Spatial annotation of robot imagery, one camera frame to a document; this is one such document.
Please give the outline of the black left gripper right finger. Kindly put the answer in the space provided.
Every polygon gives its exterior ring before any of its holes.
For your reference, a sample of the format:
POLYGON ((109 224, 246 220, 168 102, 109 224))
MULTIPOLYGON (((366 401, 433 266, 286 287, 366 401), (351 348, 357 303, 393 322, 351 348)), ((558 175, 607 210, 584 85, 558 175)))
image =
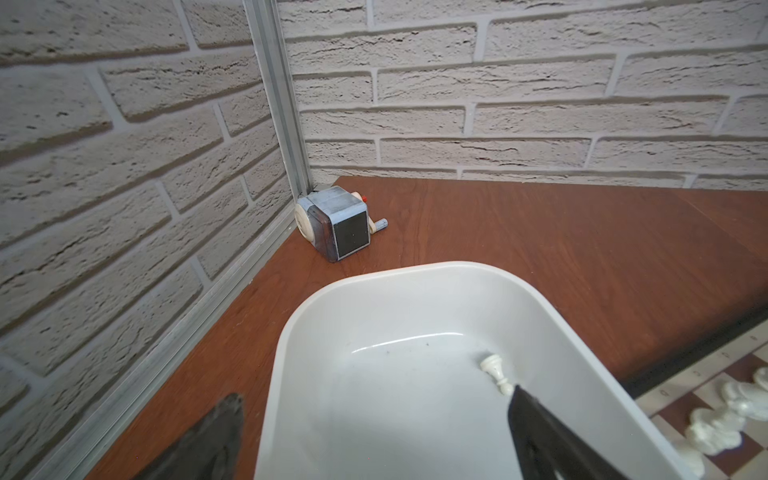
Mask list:
POLYGON ((507 422, 524 480, 625 477, 519 385, 507 422))

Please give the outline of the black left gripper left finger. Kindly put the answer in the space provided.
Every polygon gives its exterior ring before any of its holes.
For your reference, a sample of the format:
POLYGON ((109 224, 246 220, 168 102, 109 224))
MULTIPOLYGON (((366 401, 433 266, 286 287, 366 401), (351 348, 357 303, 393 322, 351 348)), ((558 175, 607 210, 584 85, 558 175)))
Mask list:
POLYGON ((231 393, 134 479, 233 479, 243 424, 243 397, 231 393))

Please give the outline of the white chess pawn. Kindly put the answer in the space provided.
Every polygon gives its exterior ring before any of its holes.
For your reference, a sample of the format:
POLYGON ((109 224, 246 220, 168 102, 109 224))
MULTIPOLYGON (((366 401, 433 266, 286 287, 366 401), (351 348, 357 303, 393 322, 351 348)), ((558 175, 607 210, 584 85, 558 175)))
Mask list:
POLYGON ((508 397, 513 395, 515 387, 504 373, 503 360, 500 355, 492 354, 484 358, 480 362, 480 369, 493 379, 501 394, 508 397))

